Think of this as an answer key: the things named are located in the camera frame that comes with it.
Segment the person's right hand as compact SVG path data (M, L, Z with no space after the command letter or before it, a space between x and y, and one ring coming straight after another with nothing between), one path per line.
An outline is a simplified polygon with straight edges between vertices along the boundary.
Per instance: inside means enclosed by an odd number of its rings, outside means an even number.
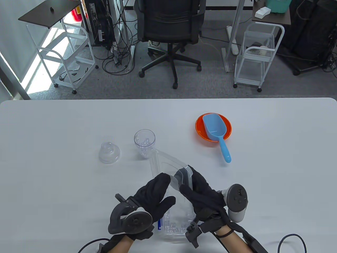
M220 219L223 225L230 223L230 219L225 210L224 197L220 192L210 187L205 178L190 167L192 174L193 189L182 184L179 187L180 193L186 197L193 206L196 217L199 221L207 221L211 218Z

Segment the person's left hand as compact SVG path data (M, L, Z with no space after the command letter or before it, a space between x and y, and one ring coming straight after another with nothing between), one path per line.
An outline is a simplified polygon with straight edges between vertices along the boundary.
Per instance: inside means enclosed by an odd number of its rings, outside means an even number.
M160 173L145 186L141 187L135 195L128 197L128 200L136 201L136 204L148 212L152 216L152 223L154 224L176 204L174 196L165 198L170 182L170 175Z

